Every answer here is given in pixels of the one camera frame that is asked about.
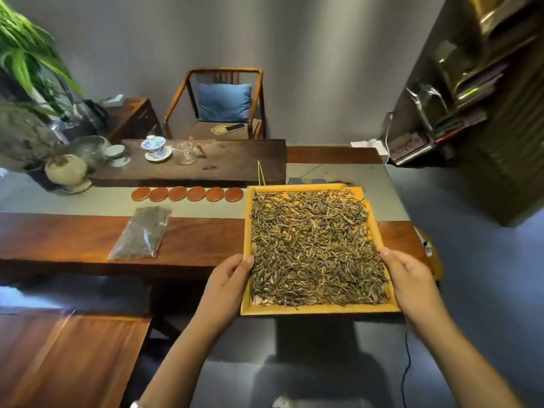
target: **floor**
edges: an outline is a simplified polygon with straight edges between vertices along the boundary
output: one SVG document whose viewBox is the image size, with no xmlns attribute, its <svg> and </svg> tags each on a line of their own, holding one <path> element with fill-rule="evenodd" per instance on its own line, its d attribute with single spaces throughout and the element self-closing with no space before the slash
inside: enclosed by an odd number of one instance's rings
<svg viewBox="0 0 544 408">
<path fill-rule="evenodd" d="M 388 170 L 411 219 L 439 250 L 442 295 L 453 318 L 528 406 L 543 406 L 544 211 L 516 229 L 502 228 L 480 212 L 454 171 Z M 0 304 L 62 306 L 76 289 L 79 304 L 99 308 L 137 312 L 145 301 L 145 289 L 131 278 L 65 276 L 0 288 Z M 119 292 L 123 302 L 115 300 Z M 171 321 L 182 328 L 188 319 Z M 267 408 L 283 396 L 299 408 L 402 407 L 404 333 L 398 318 L 238 318 L 205 363 L 192 406 Z M 411 334 L 409 348 L 408 407 L 454 407 L 436 364 Z M 165 351 L 140 361 L 139 387 Z"/>
</svg>

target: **black phone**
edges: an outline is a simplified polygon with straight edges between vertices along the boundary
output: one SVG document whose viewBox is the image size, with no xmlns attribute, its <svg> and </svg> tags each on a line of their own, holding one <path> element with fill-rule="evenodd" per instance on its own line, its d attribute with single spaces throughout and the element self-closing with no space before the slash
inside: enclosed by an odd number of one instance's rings
<svg viewBox="0 0 544 408">
<path fill-rule="evenodd" d="M 227 131 L 240 130 L 240 129 L 243 129 L 244 127 L 245 127 L 244 123 L 238 123 L 238 124 L 234 124 L 232 126 L 228 126 Z"/>
</svg>

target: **dark wooden tea tray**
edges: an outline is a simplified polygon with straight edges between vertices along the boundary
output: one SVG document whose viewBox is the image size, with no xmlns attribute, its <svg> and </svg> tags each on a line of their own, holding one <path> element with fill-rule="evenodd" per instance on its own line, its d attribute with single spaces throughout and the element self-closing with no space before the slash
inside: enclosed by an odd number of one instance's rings
<svg viewBox="0 0 544 408">
<path fill-rule="evenodd" d="M 285 184 L 285 140 L 192 140 L 206 157 L 196 163 L 178 165 L 174 157 L 162 163 L 147 161 L 142 140 L 123 140 L 131 157 L 123 167 L 106 162 L 89 177 L 95 186 L 204 186 L 232 187 L 258 185 L 257 161 L 261 162 L 267 185 Z M 179 140 L 167 140 L 167 145 Z"/>
</svg>

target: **yellow stool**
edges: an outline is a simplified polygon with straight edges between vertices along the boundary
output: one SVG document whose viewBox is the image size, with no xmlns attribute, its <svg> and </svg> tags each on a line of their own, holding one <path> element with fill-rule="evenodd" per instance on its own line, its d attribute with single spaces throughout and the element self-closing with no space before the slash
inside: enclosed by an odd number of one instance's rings
<svg viewBox="0 0 544 408">
<path fill-rule="evenodd" d="M 435 281 L 439 281 L 444 276 L 444 265 L 440 260 L 439 252 L 436 250 L 435 244 L 431 239 L 423 232 L 421 229 L 417 229 L 421 237 L 428 243 L 431 243 L 431 252 L 432 255 L 429 257 L 429 262 L 431 263 L 432 270 L 434 272 Z"/>
</svg>

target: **forearm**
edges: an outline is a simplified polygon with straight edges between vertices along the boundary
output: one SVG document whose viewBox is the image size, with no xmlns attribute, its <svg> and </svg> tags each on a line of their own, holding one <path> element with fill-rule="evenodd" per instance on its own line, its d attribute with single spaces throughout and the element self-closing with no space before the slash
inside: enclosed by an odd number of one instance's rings
<svg viewBox="0 0 544 408">
<path fill-rule="evenodd" d="M 422 340 L 462 408 L 522 407 L 508 384 L 449 316 L 420 330 Z"/>
<path fill-rule="evenodd" d="M 188 407 L 200 370 L 216 339 L 216 334 L 195 318 L 173 344 L 153 376 L 140 405 L 144 408 Z"/>
</svg>

